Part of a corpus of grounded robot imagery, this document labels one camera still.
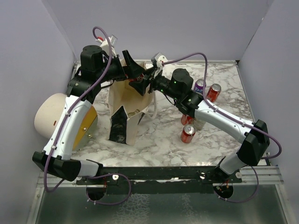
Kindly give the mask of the purple fanta can two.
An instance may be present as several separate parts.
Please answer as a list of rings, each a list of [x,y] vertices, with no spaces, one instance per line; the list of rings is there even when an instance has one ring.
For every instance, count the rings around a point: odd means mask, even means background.
[[[200,78],[200,79],[198,79],[197,81],[195,81],[193,90],[194,90],[196,93],[199,93],[199,94],[202,95],[204,89],[205,89],[205,86],[204,86],[204,79]]]

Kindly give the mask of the clear glass bottle two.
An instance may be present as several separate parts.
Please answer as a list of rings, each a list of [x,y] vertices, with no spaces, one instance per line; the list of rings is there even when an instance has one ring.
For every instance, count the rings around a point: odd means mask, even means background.
[[[134,112],[130,112],[130,113],[128,113],[128,118],[133,117],[133,116],[135,116],[135,115],[137,115],[139,113],[140,113],[139,110],[135,110]]]

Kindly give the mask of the clear glass bottle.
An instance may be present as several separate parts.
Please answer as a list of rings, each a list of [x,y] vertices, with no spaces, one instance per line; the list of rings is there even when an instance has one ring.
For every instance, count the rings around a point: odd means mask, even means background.
[[[202,130],[205,124],[206,124],[206,122],[203,120],[196,119],[196,118],[194,118],[194,120],[193,120],[193,126],[195,127],[195,129],[197,131]]]

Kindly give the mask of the red cola can two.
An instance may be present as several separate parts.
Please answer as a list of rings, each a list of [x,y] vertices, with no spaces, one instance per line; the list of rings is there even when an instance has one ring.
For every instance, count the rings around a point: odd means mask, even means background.
[[[215,102],[220,93],[221,86],[219,84],[212,84],[207,92],[206,98],[211,102]]]

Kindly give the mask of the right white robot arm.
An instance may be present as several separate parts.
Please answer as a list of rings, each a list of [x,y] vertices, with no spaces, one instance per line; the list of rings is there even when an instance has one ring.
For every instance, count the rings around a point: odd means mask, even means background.
[[[140,95],[159,91],[174,99],[181,113],[210,123],[241,144],[236,152],[224,157],[216,166],[213,175],[217,181],[226,182],[236,170],[256,166],[270,144],[265,122],[242,119],[212,105],[192,90],[192,84],[189,72],[182,68],[175,69],[171,79],[164,77],[160,69],[147,69],[142,80],[129,82]]]

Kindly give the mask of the beige canvas tote bag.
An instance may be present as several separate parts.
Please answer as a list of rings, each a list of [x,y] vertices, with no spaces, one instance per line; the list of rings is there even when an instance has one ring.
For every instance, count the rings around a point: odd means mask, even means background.
[[[114,82],[109,87],[106,102],[110,110],[110,128],[107,139],[116,143],[134,145],[138,125],[146,115],[154,120],[157,116],[156,93],[146,93],[141,96],[129,81]],[[128,113],[139,110],[140,113],[128,118]]]

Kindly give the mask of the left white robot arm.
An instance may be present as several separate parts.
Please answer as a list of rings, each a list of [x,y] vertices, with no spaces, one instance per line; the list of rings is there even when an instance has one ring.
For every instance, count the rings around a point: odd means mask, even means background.
[[[118,55],[110,56],[103,47],[88,45],[83,48],[81,66],[68,83],[63,112],[57,126],[42,152],[34,152],[32,157],[45,175],[51,174],[68,181],[87,177],[93,184],[103,180],[101,164],[74,160],[71,154],[81,123],[101,91],[101,84],[137,78],[144,71],[127,50],[122,53],[125,65],[121,64]]]

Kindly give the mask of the red cola can four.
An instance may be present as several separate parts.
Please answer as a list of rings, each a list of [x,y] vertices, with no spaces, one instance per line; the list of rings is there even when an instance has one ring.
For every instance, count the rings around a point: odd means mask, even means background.
[[[192,118],[191,116],[183,114],[181,117],[181,124],[184,126],[188,124],[192,124],[193,120],[194,118]]]

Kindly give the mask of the red cola can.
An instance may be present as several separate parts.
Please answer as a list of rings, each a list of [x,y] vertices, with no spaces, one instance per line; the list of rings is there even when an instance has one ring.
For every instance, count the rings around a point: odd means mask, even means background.
[[[185,125],[182,129],[181,140],[183,143],[190,143],[196,134],[196,130],[193,125]]]

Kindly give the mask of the red cola can three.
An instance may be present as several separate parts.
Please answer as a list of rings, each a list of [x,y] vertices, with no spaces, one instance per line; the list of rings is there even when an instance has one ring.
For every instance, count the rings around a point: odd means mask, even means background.
[[[136,77],[136,78],[129,79],[129,82],[140,82],[140,81],[143,80],[143,77],[144,77],[144,75],[141,74],[141,75],[139,75],[139,76]]]

